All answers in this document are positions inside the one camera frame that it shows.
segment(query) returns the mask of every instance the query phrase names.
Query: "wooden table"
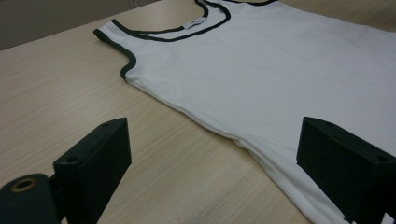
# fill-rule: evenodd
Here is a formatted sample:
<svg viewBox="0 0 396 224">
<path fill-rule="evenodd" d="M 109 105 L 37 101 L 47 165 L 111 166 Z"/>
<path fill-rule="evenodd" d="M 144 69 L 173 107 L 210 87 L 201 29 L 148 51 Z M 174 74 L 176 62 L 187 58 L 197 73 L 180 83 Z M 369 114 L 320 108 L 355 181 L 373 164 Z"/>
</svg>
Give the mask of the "wooden table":
<svg viewBox="0 0 396 224">
<path fill-rule="evenodd" d="M 393 0 L 284 0 L 396 31 Z M 202 15 L 163 0 L 112 18 L 163 30 Z M 247 151 L 120 78 L 127 58 L 92 33 L 111 18 L 0 51 L 0 185 L 52 163 L 107 120 L 129 121 L 133 165 L 100 223 L 309 223 Z"/>
</svg>

